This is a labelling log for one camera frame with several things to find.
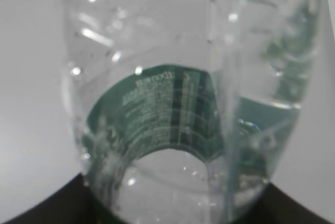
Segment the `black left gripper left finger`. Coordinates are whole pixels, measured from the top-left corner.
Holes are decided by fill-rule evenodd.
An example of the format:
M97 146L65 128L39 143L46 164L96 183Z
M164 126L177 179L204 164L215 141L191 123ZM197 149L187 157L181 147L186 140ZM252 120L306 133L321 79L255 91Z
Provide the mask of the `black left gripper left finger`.
M30 210L1 223L110 223L109 213L78 174L60 190Z

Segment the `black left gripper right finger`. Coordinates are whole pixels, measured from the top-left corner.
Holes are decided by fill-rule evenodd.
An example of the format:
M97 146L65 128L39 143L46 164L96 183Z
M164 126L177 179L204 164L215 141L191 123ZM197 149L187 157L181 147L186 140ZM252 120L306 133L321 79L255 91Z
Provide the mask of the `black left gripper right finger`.
M270 184L251 211L251 223L327 224L329 221Z

